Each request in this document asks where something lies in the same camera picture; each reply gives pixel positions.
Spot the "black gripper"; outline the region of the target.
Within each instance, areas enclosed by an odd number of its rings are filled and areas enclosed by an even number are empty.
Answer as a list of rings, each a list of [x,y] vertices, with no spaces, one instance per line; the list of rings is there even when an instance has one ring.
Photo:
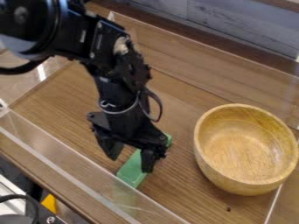
[[[88,113],[88,121],[98,144],[111,160],[118,159],[126,144],[140,149],[142,171],[151,173],[167,151],[167,136],[155,127],[162,116],[150,115],[150,98],[159,106],[162,100],[148,87],[131,89],[120,79],[98,77],[95,83],[100,111]]]

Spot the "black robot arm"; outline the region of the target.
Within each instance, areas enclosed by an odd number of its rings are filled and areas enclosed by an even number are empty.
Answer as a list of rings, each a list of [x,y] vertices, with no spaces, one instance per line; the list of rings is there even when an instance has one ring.
[[[167,136],[155,127],[148,89],[151,67],[126,28],[86,8],[84,0],[0,0],[0,42],[27,63],[2,75],[32,71],[48,58],[76,60],[98,87],[99,112],[88,113],[98,144],[111,159],[123,147],[140,150],[142,171],[166,157]]]

